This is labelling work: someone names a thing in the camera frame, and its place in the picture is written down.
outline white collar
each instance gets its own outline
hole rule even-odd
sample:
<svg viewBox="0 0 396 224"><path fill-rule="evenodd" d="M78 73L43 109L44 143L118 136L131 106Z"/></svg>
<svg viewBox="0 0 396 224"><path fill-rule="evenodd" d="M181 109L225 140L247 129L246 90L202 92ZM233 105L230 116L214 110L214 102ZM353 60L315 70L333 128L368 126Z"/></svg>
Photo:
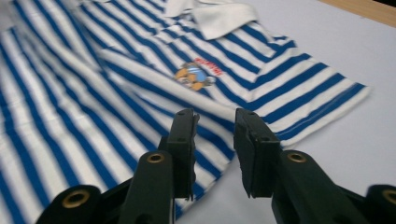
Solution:
<svg viewBox="0 0 396 224"><path fill-rule="evenodd" d="M255 9L233 0L168 0L165 17L191 14L206 40L215 39L258 19Z"/></svg>

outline folded shirt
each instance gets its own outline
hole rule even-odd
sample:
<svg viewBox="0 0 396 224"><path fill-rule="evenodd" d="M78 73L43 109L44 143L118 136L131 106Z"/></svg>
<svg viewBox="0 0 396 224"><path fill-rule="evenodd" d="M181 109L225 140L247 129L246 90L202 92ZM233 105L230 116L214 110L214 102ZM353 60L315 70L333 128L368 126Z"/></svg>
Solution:
<svg viewBox="0 0 396 224"><path fill-rule="evenodd" d="M0 213L31 223L61 191L134 174L174 114L200 114L194 198L233 159L237 107L284 148L369 93L230 0L23 1L0 42ZM191 203L177 200L179 217Z"/></svg>

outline embroidered logo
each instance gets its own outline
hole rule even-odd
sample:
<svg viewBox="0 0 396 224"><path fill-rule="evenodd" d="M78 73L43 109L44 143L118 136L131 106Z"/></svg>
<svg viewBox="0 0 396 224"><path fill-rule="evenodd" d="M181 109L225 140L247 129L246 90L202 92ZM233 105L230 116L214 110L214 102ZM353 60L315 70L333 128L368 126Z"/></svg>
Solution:
<svg viewBox="0 0 396 224"><path fill-rule="evenodd" d="M200 64L200 65L202 65L202 66L207 67L207 68L208 68L209 70L211 70L212 73L215 74L216 76L221 76L221 74L222 74L221 69L220 69L217 65L215 65L214 63L212 63L212 62L210 62L210 61L208 61L208 60L205 60L205 59L203 59L203 58L195 58L195 59L194 59L194 62L195 62L195 63L198 63L198 64Z"/></svg>
<svg viewBox="0 0 396 224"><path fill-rule="evenodd" d="M196 62L184 63L175 74L174 79L195 91L212 86L216 82L216 79L208 76Z"/></svg>

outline wooden surface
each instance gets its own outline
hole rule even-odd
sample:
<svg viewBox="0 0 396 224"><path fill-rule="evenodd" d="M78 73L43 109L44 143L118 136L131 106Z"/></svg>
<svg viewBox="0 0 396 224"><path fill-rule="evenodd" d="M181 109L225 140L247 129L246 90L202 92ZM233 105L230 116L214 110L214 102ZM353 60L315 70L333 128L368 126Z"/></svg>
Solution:
<svg viewBox="0 0 396 224"><path fill-rule="evenodd" d="M372 0L320 0L326 4L396 27L396 7Z"/></svg>

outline clamp jaw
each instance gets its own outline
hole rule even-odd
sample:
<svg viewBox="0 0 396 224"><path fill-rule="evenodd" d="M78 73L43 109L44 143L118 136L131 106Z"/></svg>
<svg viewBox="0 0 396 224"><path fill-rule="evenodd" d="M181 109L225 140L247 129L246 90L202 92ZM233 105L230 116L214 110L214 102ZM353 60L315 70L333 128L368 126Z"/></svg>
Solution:
<svg viewBox="0 0 396 224"><path fill-rule="evenodd" d="M233 140L247 196L272 196L277 223L396 223L395 187L371 186L361 197L336 186L306 153L282 151L257 114L236 110Z"/></svg>

